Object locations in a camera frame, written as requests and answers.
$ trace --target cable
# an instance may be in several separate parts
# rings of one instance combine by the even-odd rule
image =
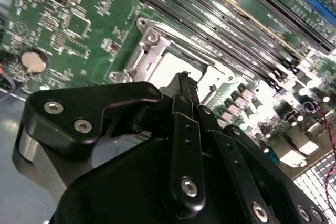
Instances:
[[[333,156],[334,156],[334,163],[333,165],[331,166],[327,176],[326,176],[326,180],[324,181],[324,189],[326,190],[325,191],[325,196],[327,198],[327,203],[328,203],[328,206],[330,208],[330,210],[332,211],[332,213],[336,216],[336,211],[334,209],[334,207],[331,205],[330,203],[330,195],[329,195],[329,192],[328,192],[328,185],[329,185],[329,180],[331,178],[331,175],[335,172],[336,170],[336,146],[335,146],[335,142],[334,142],[334,137],[331,133],[331,129],[330,129],[330,124],[329,124],[329,121],[328,119],[325,117],[325,115],[323,114],[323,112],[321,111],[321,108],[320,107],[317,107],[316,108],[317,111],[320,113],[322,119],[324,120],[324,123],[325,123],[325,128],[327,129],[328,131],[328,135],[329,135],[329,140],[330,140],[330,143],[331,143],[331,147],[332,147],[332,150],[333,150]]]
[[[4,101],[7,97],[9,97],[11,94],[14,93],[14,91],[16,90],[16,85],[14,80],[8,75],[6,74],[2,68],[0,68],[0,76],[3,77],[4,79],[6,79],[9,84],[10,84],[10,89],[7,93],[5,93],[4,96],[0,97],[0,102]]]

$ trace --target integrated circuit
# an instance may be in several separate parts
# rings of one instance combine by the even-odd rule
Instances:
[[[72,14],[69,17],[68,22],[68,32],[74,34],[79,38],[86,36],[88,29],[90,28],[91,22],[87,19],[84,19],[76,14]]]

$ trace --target hex bolt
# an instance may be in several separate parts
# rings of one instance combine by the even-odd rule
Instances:
[[[234,132],[236,135],[238,135],[238,136],[240,135],[240,131],[239,131],[238,128],[233,127],[232,130],[233,130],[233,132]]]
[[[311,212],[320,222],[323,222],[323,218],[319,212],[317,212],[314,208],[311,208]]]
[[[310,221],[310,216],[309,214],[300,206],[298,206],[298,211],[299,214],[301,215],[301,217],[306,220],[306,221]]]
[[[75,127],[75,130],[80,133],[89,133],[92,131],[92,124],[85,119],[75,121],[73,126]]]
[[[63,112],[64,107],[59,102],[50,101],[44,104],[44,110],[49,114],[60,114]]]
[[[264,210],[264,208],[261,207],[261,205],[259,205],[258,203],[254,202],[252,204],[252,210],[253,210],[253,213],[257,216],[257,218],[261,222],[263,222],[263,223],[267,223],[268,222],[267,213]]]
[[[184,178],[181,181],[182,190],[190,197],[196,197],[198,189],[196,184],[189,178]]]
[[[208,107],[203,108],[204,112],[207,113],[208,115],[211,115],[211,110]]]
[[[152,94],[158,95],[159,92],[157,91],[156,88],[154,87],[148,87],[148,91],[151,92]]]
[[[147,36],[147,40],[151,43],[151,44],[156,44],[159,41],[159,37],[157,34],[149,34]]]

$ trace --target ram slot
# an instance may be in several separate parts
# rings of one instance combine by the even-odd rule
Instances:
[[[254,65],[250,64],[246,59],[237,57],[237,53],[235,51],[231,50],[228,47],[224,47],[222,43],[218,43],[213,37],[211,37],[209,34],[204,33],[202,29],[192,24],[190,21],[186,20],[182,15],[171,9],[169,6],[158,2],[158,0],[146,0],[145,3],[147,3],[153,9],[162,12],[164,15],[170,17],[177,23],[180,23],[186,28],[190,29],[192,33],[198,35],[200,37],[200,40],[202,40],[204,43],[208,43],[212,45],[216,50],[221,51],[222,54],[226,56],[224,59],[225,63],[230,65],[232,68],[236,69],[235,64],[239,64],[262,79],[264,79],[265,76],[269,75],[269,72],[265,69],[258,69]]]
[[[279,0],[255,0],[285,26],[302,36],[314,49],[330,54],[335,47]]]
[[[208,12],[206,8],[204,8],[201,13],[199,9],[193,8],[186,1],[183,0],[170,0],[170,1],[186,10],[188,12],[188,15],[194,17],[197,20],[197,22],[199,23],[203,22],[204,25],[206,25],[207,28],[211,30],[213,34],[216,34],[218,37],[221,38],[221,40],[224,40],[228,44],[230,44],[238,54],[241,54],[243,57],[248,57],[251,60],[253,59],[259,65],[268,69],[269,72],[271,72],[273,75],[277,77],[278,81],[281,82],[283,81],[284,78],[287,77],[287,75],[283,71],[277,69],[277,67],[272,65],[271,62],[265,60],[263,57],[258,56],[255,51],[251,50],[252,46],[246,45],[246,41],[242,41],[241,39],[236,38],[234,34],[229,33],[228,31],[221,28],[221,26],[223,25],[222,20],[218,19],[217,22],[215,22],[213,21],[215,17],[210,19],[209,17],[211,13]]]
[[[216,5],[212,5],[209,0],[194,0],[194,1],[197,1],[198,3],[200,3],[212,15],[216,16],[217,18],[222,19],[225,22],[225,25],[227,25],[235,33],[240,34],[240,37],[243,37],[245,40],[248,40],[250,42],[250,44],[254,45],[254,47],[259,48],[259,49],[262,48],[263,50],[265,50],[266,53],[268,54],[268,56],[272,60],[274,60],[278,63],[285,62],[286,65],[284,67],[288,67],[288,66],[292,65],[290,63],[290,61],[288,61],[281,54],[277,54],[275,51],[270,50],[268,45],[266,45],[264,42],[260,42],[259,40],[257,40],[255,38],[255,36],[251,35],[249,32],[253,31],[258,35],[258,37],[260,37],[261,36],[260,33],[262,33],[262,31],[260,29],[258,29],[257,27],[254,27],[254,26],[251,27],[250,23],[247,24],[246,19],[244,19],[244,18],[239,19],[239,22],[241,22],[243,24],[237,24],[238,23],[237,20],[235,20],[231,16],[223,13],[218,8],[217,9],[214,8],[214,6],[219,6],[219,3],[217,3]]]

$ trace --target green circuit board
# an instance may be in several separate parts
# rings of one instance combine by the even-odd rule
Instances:
[[[176,10],[188,22],[203,28],[204,25],[200,25],[190,12],[196,11],[204,16],[206,10],[201,6],[200,9],[197,2],[179,1],[185,6],[179,6],[173,0],[162,3]],[[305,51],[299,48],[309,48],[308,42],[272,18],[255,0],[205,1],[221,5],[221,10],[235,19],[242,20],[242,12],[247,12],[249,16],[243,15],[243,19],[248,20],[250,33],[266,42],[278,42],[281,48],[277,52],[280,54],[289,49],[304,57]],[[311,12],[300,0],[281,1],[335,45],[335,28],[326,20],[319,23],[323,18],[318,13]],[[4,68],[15,80],[25,84],[26,92],[37,91],[43,85],[66,88],[112,83],[109,73],[124,69],[141,38],[134,25],[139,17],[168,23],[192,36],[190,29],[185,29],[178,20],[139,0],[71,0],[67,6],[53,0],[13,0],[10,11],[2,48],[18,55],[18,59]],[[42,74],[28,74],[20,64],[20,54],[30,48],[43,51],[50,60],[48,70]]]

